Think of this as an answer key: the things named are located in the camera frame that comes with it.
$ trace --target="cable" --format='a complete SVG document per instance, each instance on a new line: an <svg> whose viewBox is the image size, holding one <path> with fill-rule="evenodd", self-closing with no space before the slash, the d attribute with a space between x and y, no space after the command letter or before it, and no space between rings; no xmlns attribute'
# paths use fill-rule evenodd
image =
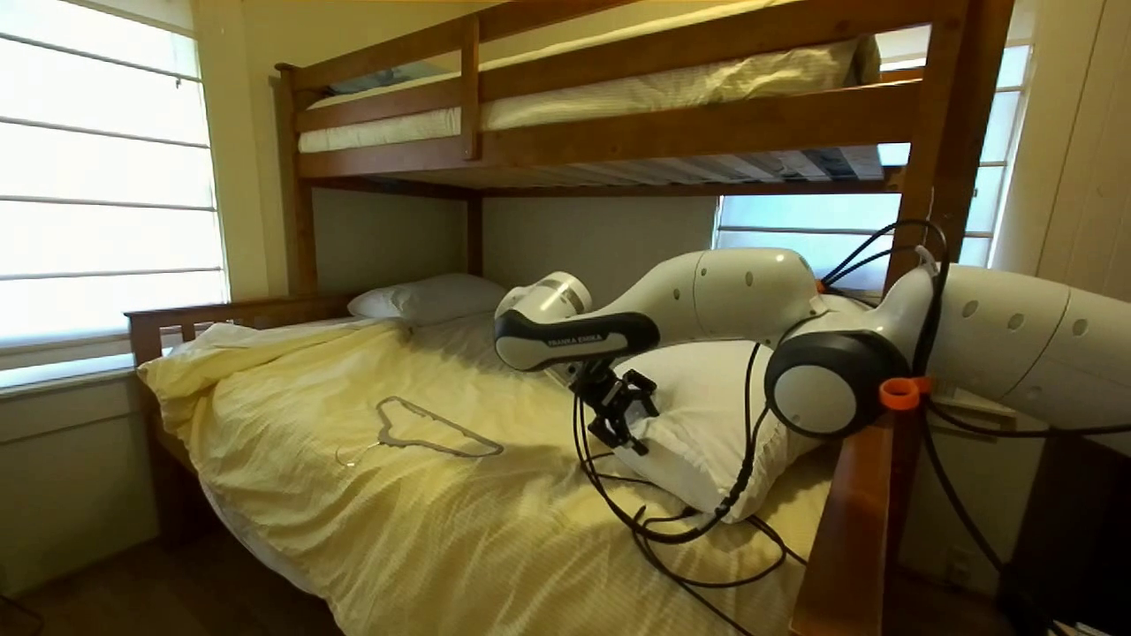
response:
<svg viewBox="0 0 1131 636"><path fill-rule="evenodd" d="M942 243L942 252L949 254L949 234L938 225L938 222L929 222L929 219L895 219L895 222L888 222L888 225L880 225L880 229L872 229L867 240L860 240L856 243L856 252L850 252L850 259L843 259L820 284L836 284L836 278L843 278L846 275L846 269L853 269L856 266L856 259L869 249L869 243L877 243L880 238L888 238L888 234L895 234L895 229L900 229L900 225L922 225L922 229L932 229L932 238L938 238L938 243Z"/></svg>
<svg viewBox="0 0 1131 636"><path fill-rule="evenodd" d="M1001 582L1009 582L1018 601L1056 636L1067 636L1049 611L1042 611L1042 604L1022 587L1018 571L994 551L994 543L985 541L985 534L981 529L981 524L972 519L972 511L966 510L966 501L959 499L959 487L942 461L942 448L932 443L932 426L922 419L922 448L929 456L932 474L942 477L942 487L953 510L953 516L962 519L966 534L975 541L975 549L985 555L985 562L998 570Z"/></svg>
<svg viewBox="0 0 1131 636"><path fill-rule="evenodd" d="M872 260L880 260L880 259L892 259L895 252L872 252L872 254L867 254L867 259L860 259L860 260L853 260L853 266L838 266L838 272L827 272L820 284L823 286L836 286L836 284L843 284L843 278L850 278L853 272L860 272L860 269L867 269L867 266L872 266Z"/></svg>
<svg viewBox="0 0 1131 636"><path fill-rule="evenodd" d="M47 628L43 616L39 616L37 607L15 601L15 598L3 598L3 593L0 593L0 611L12 611L12 616L18 616L18 618L32 621L32 633L37 633L37 636Z"/></svg>
<svg viewBox="0 0 1131 636"><path fill-rule="evenodd" d="M606 461L607 451L600 451L600 456L592 451L592 443L588 443L588 431L584 431L584 401L573 401L573 444L576 444L576 456L579 456L579 471L588 474L588 479L594 485L594 492L606 499L606 507L625 524L635 551L639 551L657 571L665 571L680 591L686 591L695 604L705 604L714 618L727 621L727 627L733 627L736 633L741 633L741 636L751 636L751 628L740 627L727 611L721 611L721 607L717 607L711 598L705 598L695 587L705 587L705 591L746 587L746 582L766 578L773 570L786 564L786 558L796 558L799 564L806 564L806 558L796 555L796 551L781 541L781 534L778 534L772 524L757 519L757 516L751 516L751 524L753 524L757 529L763 529L763 536L778 549L778 558L773 558L772 564L741 576L741 578L691 578L691 576L668 570L668 564L661 562L661 555L654 551L654 543L691 543L691 541L705 536L708 529L714 529L714 527L733 511L733 507L736 507L740 494L746 492L751 474L753 474L753 461L757 461L757 436L760 436L760 426L763 426L763 419L766 419L766 415L772 415L766 406L760 411L760 416L753 416L753 411L751 411L751 406L753 406L753 402L751 402L751 382L753 382L757 352L760 352L760 342L753 342L753 351L751 351L751 357L746 357L746 371L741 371L741 384L746 384L746 392L741 392L746 451L741 451L740 477L736 477L733 492L721 499L721 507L714 510L714 516L711 516L705 527L694 527L694 529L686 529L686 534L657 534L657 529L650 529L650 527L691 519L691 516L695 516L695 510L681 510L680 516L668 516L668 519L644 519L646 507L639 507L635 516L629 516L625 510L619 510L619 507L611 501L611 494L606 492L606 474L598 474L598 466L594 466L594 461Z"/></svg>
<svg viewBox="0 0 1131 636"><path fill-rule="evenodd" d="M753 359L760 352L760 342L753 342L751 357L746 357L746 371L741 371L741 382L751 384L753 377ZM727 511L733 507L740 501L740 494L746 492L746 479L753 474L753 443L757 443L757 431L760 425L766 419L766 406L760 411L757 419L751 419L751 392L741 392L741 416L746 416L746 451L741 451L741 466L740 466L740 477L733 485L733 492L721 499L721 507L711 511L711 519L705 527L694 527L686 534L657 534L650 529L646 524L639 524L639 511L629 516L624 507L611 501L611 494L606 492L598 471L594 471L594 451L592 451L592 437L584 431L584 402L573 401L573 444L576 444L576 456L579 456L579 471L588 474L588 479L594 485L594 492L606 499L606 507L632 529L632 534L644 534L657 543L686 543L686 541L695 541L705 536L708 529L714 529Z"/></svg>
<svg viewBox="0 0 1131 636"><path fill-rule="evenodd" d="M945 416L959 431L985 436L985 437L1100 437L1100 436L1131 436L1131 425L1111 425L1111 426L1056 426L1056 431L994 431L970 419L959 419L951 411L925 401L925 411Z"/></svg>

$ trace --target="black cable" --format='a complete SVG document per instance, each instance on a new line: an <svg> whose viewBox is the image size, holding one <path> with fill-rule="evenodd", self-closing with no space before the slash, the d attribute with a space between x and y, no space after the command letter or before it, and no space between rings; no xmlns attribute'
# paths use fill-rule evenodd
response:
<svg viewBox="0 0 1131 636"><path fill-rule="evenodd" d="M757 451L753 451L753 443L757 443L757 431L760 431L760 425L763 425L766 415L772 415L772 411L763 406L760 416L751 425L751 377L753 377L753 359L757 359L757 352L760 352L760 342L753 342L753 351L751 351L751 357L746 357L746 371L741 371L741 382L746 382L746 392L741 392L746 456L741 456L740 477L736 477L733 492L721 499L721 507L711 511L711 519L708 519L705 527L686 529L686 534L657 534L657 529L635 524L639 511L629 516L624 507L611 501L611 494L606 492L606 485L600 485L600 477L598 477L598 471L594 471L592 437L588 437L588 431L584 431L584 402L573 401L573 448L576 448L576 456L579 456L579 471L588 474L588 479L594 485L594 492L606 499L606 507L607 507L632 534L644 534L644 536L650 536L650 541L657 541L657 543L686 543L686 541L695 541L695 536L711 534L711 529L733 511L733 507L740 501L740 494L746 492L746 479L751 479L751 474L753 474L753 456L757 456Z"/></svg>
<svg viewBox="0 0 1131 636"><path fill-rule="evenodd" d="M945 293L949 293L949 275L951 275L951 260L942 260L942 272L932 275L932 289L929 289L929 305L920 326L920 339L916 339L916 352L911 352L911 375L925 375L929 352L932 352L932 339L942 332L945 322Z"/></svg>
<svg viewBox="0 0 1131 636"><path fill-rule="evenodd" d="M32 633L43 633L43 628L47 628L43 616L32 611L27 604L15 601L15 598L3 598L3 593L0 593L0 607L12 611L12 616L18 616L18 618L26 618L26 621L32 621Z"/></svg>
<svg viewBox="0 0 1131 636"><path fill-rule="evenodd" d="M962 416L953 416L951 411L938 406L932 401L925 401L925 411L945 416L951 426L959 431L972 431L972 436L985 436L985 437L1100 437L1100 436L1131 436L1131 425L1111 425L1111 426L1056 426L1056 431L994 431L994 426L981 426L970 425Z"/></svg>
<svg viewBox="0 0 1131 636"><path fill-rule="evenodd" d="M753 474L753 461L757 461L757 436L760 436L760 426L763 426L763 419L766 419L766 415L772 415L766 406L760 411L760 416L753 416L753 411L751 411L751 406L753 406L753 402L751 402L751 382L753 382L757 352L760 352L760 342L753 342L753 351L751 351L751 357L746 357L746 371L741 371L741 384L746 384L746 392L741 392L746 451L741 451L740 477L736 477L733 492L721 499L721 507L714 510L714 516L711 516L705 527L694 527L691 534L657 534L657 529L650 529L650 527L691 519L691 516L695 516L695 510L681 510L680 516L665 516L665 519L644 519L646 507L639 507L635 516L629 516L629 511L624 511L624 510L611 501L611 494L607 494L606 485L600 485L606 474L594 471L598 451L592 451L592 444L588 444L584 402L573 401L573 444L576 444L576 456L579 456L579 471L588 474L588 479L594 485L594 492L598 492L598 494L606 499L606 507L629 527L632 543L639 549L639 555L644 555L657 571L665 571L680 591L686 591L695 604L705 604L714 618L727 621L727 627L733 627L736 633L741 633L741 636L746 636L751 628L740 627L740 621L736 621L727 611L721 611L717 604L711 604L695 587L705 587L705 591L746 587L746 582L766 578L773 570L786 564L786 558L796 558L799 564L806 564L806 558L796 555L796 551L781 541L781 534L778 534L772 524L763 524L760 516L751 516L751 524L753 524L757 529L763 529L772 543L778 543L778 558L773 558L772 564L741 576L741 578L721 578L721 582L717 582L717 578L691 578L691 576L668 570L668 564L661 562L661 555L654 551L654 543L686 543L686 541L694 541L694 536L705 536L708 529L714 529L714 527L733 511L733 507L736 507L740 494L746 492L751 474Z"/></svg>
<svg viewBox="0 0 1131 636"><path fill-rule="evenodd" d="M895 252L872 252L872 254L867 254L867 259L860 259L860 260L853 260L853 266L838 266L838 272L827 272L827 275L820 275L820 284L823 286L836 286L836 284L843 284L843 278L850 278L853 272L860 272L860 269L867 269L867 266L872 266L872 260L880 260L880 259L892 259Z"/></svg>
<svg viewBox="0 0 1131 636"><path fill-rule="evenodd" d="M942 252L945 252L945 259L949 259L949 234L945 234L938 222L929 222L929 219L895 219L895 222L872 229L867 240L860 240L856 252L850 252L850 259L843 259L843 260L823 275L823 284L827 284L827 278L838 278L850 266L856 266L856 259L860 259L869 243L877 243L880 238L888 238L888 234L895 234L895 229L906 229L906 225L932 229L932 238L938 238L938 243L942 243Z"/></svg>
<svg viewBox="0 0 1131 636"><path fill-rule="evenodd" d="M984 551L984 558L998 570L1001 582L1012 587L1018 593L1018 601L1056 636L1067 636L1049 611L1022 587L1018 571L994 551L994 543L985 541L985 534L981 529L981 524L972 519L972 511L966 510L966 501L959 499L959 487L942 461L942 448L932 443L932 426L922 416L922 448L929 456L932 474L942 477L942 487L953 510L953 516L962 519L966 534L975 541L975 549Z"/></svg>

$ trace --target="top bunk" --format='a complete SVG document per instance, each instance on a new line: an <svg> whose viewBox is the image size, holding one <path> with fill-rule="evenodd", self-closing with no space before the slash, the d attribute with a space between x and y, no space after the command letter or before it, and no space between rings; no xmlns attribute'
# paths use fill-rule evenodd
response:
<svg viewBox="0 0 1131 636"><path fill-rule="evenodd" d="M280 64L287 186L900 190L938 181L949 134L984 132L1012 11L733 0L489 55L619 5L629 0L516 0L310 66ZM900 28L929 28L925 64L880 73L877 35ZM883 165L883 143L909 143L909 165Z"/></svg>

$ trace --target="window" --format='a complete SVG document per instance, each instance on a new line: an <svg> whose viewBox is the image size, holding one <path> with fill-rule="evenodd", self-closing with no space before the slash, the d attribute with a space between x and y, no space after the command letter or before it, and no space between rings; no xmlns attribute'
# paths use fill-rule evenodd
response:
<svg viewBox="0 0 1131 636"><path fill-rule="evenodd" d="M909 66L911 55L883 55L883 66ZM989 108L985 146L975 178L975 203L970 211L962 260L985 266L994 254L994 229L1003 207L1012 154L1018 143L1022 95L1024 95L1030 45L1009 45L998 95ZM906 165L909 146L883 146L883 165ZM895 222L898 193L746 193L721 199L714 211L711 249L793 249L806 254L818 275L830 272L860 240ZM880 289L883 260L860 269L846 278L853 289Z"/></svg>
<svg viewBox="0 0 1131 636"><path fill-rule="evenodd" d="M0 11L0 392L125 365L125 310L225 299L195 38Z"/></svg>

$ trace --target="wooden floor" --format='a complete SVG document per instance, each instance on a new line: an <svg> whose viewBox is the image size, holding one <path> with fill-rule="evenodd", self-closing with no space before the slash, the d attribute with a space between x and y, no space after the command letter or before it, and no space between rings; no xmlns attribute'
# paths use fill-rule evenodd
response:
<svg viewBox="0 0 1131 636"><path fill-rule="evenodd" d="M1012 636L994 604L909 576L892 582L895 636ZM0 604L0 636L340 636L323 601L261 570L224 529L135 549Z"/></svg>

